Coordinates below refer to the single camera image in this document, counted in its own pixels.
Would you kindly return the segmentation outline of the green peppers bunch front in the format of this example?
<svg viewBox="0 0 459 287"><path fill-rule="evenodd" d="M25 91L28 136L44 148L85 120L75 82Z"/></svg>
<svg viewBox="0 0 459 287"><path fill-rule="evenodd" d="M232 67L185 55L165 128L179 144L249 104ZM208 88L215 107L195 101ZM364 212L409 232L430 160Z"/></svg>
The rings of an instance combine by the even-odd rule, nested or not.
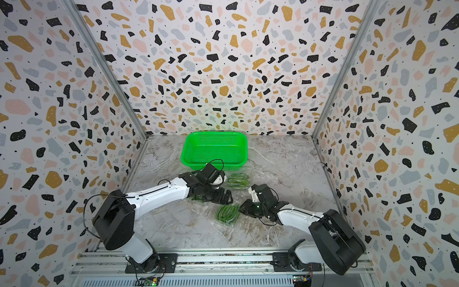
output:
<svg viewBox="0 0 459 287"><path fill-rule="evenodd" d="M233 226L239 219L239 204L226 205L220 208L215 215L215 220L227 226Z"/></svg>

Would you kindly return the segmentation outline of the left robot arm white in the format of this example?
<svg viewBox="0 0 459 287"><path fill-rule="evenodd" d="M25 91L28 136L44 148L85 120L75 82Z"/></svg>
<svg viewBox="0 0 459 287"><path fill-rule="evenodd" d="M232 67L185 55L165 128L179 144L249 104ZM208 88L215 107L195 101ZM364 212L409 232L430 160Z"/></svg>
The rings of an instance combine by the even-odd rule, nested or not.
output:
<svg viewBox="0 0 459 287"><path fill-rule="evenodd" d="M194 196L204 202L232 204L231 191L221 187L224 179L221 175L207 178L188 172L146 190L127 194L113 191L92 219L93 227L107 250L121 251L137 264L156 262L153 246L134 231L136 221L154 209Z"/></svg>

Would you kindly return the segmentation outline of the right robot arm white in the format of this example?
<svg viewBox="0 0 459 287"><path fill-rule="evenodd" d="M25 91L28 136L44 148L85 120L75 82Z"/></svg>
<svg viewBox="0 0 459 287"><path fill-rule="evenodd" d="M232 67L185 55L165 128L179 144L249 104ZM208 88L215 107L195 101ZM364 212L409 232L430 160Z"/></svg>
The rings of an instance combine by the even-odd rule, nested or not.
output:
<svg viewBox="0 0 459 287"><path fill-rule="evenodd" d="M313 244L297 241L288 252L273 256L277 270L312 271L318 264L328 266L337 275L358 266L366 246L344 217L336 210L313 212L279 200L268 185L252 185L251 199L239 208L240 213L259 219L266 226L287 226L308 233Z"/></svg>

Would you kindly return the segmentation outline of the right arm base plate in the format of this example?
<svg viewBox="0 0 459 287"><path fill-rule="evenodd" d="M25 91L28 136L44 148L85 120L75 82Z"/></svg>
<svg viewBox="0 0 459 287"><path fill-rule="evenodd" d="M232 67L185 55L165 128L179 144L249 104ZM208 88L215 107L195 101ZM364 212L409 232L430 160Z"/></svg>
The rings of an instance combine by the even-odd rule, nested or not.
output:
<svg viewBox="0 0 459 287"><path fill-rule="evenodd" d="M270 264L275 272L316 272L322 271L322 265L318 263L302 263L293 253L274 252Z"/></svg>

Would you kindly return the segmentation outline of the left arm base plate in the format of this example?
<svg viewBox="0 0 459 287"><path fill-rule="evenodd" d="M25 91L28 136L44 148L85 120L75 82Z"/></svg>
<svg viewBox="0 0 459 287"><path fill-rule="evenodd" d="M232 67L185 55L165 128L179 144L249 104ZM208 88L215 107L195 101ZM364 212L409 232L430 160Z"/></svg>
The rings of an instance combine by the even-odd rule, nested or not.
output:
<svg viewBox="0 0 459 287"><path fill-rule="evenodd" d="M129 258L126 266L126 274L158 274L174 273L178 254L153 254L145 262L137 263L134 259Z"/></svg>

